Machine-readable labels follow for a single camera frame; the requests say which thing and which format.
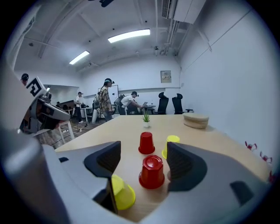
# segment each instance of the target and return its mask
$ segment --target plastic cup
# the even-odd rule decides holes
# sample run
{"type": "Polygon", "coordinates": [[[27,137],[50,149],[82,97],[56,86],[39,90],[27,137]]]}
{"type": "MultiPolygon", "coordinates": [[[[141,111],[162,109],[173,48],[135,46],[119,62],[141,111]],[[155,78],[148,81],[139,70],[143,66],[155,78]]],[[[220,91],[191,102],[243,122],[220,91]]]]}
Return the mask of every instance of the plastic cup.
{"type": "Polygon", "coordinates": [[[161,152],[162,157],[163,157],[164,159],[167,158],[167,142],[180,143],[180,138],[179,138],[178,136],[176,136],[176,135],[169,135],[169,136],[167,137],[164,150],[161,152]]]}
{"type": "Polygon", "coordinates": [[[112,187],[118,210],[130,208],[135,202],[135,192],[117,175],[112,175],[112,187]]]}
{"type": "Polygon", "coordinates": [[[154,152],[153,135],[151,132],[143,132],[140,136],[140,146],[138,150],[142,154],[151,154],[154,152]]]}
{"type": "Polygon", "coordinates": [[[156,189],[165,181],[163,163],[160,157],[150,155],[143,159],[142,172],[139,175],[140,184],[147,189],[156,189]]]}

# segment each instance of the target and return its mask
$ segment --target white pot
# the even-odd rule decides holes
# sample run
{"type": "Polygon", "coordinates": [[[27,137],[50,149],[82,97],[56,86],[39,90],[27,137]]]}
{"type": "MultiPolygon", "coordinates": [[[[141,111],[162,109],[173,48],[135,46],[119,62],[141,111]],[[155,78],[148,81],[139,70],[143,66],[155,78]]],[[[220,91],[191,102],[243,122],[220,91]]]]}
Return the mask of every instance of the white pot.
{"type": "Polygon", "coordinates": [[[143,124],[144,128],[150,127],[150,122],[143,122],[143,123],[144,123],[144,124],[143,124]]]}

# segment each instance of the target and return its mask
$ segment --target jeans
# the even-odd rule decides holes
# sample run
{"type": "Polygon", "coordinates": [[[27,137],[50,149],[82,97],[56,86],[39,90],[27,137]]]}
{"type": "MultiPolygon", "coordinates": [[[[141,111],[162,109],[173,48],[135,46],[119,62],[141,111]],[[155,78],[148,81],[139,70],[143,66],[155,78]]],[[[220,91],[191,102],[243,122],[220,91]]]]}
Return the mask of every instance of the jeans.
{"type": "Polygon", "coordinates": [[[81,108],[80,107],[76,107],[76,110],[77,110],[78,122],[81,122],[82,121],[81,108]]]}
{"type": "Polygon", "coordinates": [[[109,120],[112,120],[112,119],[113,119],[113,118],[112,118],[112,114],[109,113],[108,110],[103,111],[103,115],[104,115],[106,121],[109,121],[109,120]]]}

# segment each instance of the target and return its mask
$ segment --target ceiling light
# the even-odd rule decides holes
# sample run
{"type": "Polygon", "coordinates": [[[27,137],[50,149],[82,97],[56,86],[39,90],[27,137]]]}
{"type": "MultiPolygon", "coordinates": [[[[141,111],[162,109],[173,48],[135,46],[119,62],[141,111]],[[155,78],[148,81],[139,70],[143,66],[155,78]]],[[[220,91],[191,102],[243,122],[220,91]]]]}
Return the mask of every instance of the ceiling light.
{"type": "Polygon", "coordinates": [[[72,61],[70,61],[69,64],[74,65],[78,60],[81,60],[83,57],[85,57],[88,54],[89,54],[88,51],[82,52],[79,56],[75,57],[72,61]]]}
{"type": "Polygon", "coordinates": [[[139,37],[139,36],[146,36],[146,35],[150,35],[150,29],[137,30],[137,31],[129,32],[129,33],[124,33],[121,35],[117,35],[115,37],[108,38],[108,40],[110,41],[110,43],[113,43],[113,42],[116,42],[119,40],[131,38],[131,37],[139,37]]]}

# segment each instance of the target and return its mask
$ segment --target red cup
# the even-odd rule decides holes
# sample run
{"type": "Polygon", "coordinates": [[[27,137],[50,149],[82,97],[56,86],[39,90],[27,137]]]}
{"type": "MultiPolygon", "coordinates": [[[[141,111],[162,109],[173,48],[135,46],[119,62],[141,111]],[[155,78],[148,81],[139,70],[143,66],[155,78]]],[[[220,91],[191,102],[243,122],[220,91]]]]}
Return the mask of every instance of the red cup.
{"type": "Polygon", "coordinates": [[[140,137],[140,146],[138,150],[142,154],[151,154],[154,152],[153,135],[151,132],[143,132],[140,137]]]}
{"type": "Polygon", "coordinates": [[[147,189],[156,189],[165,181],[163,163],[160,157],[150,155],[143,159],[142,172],[139,175],[140,184],[147,189]]]}

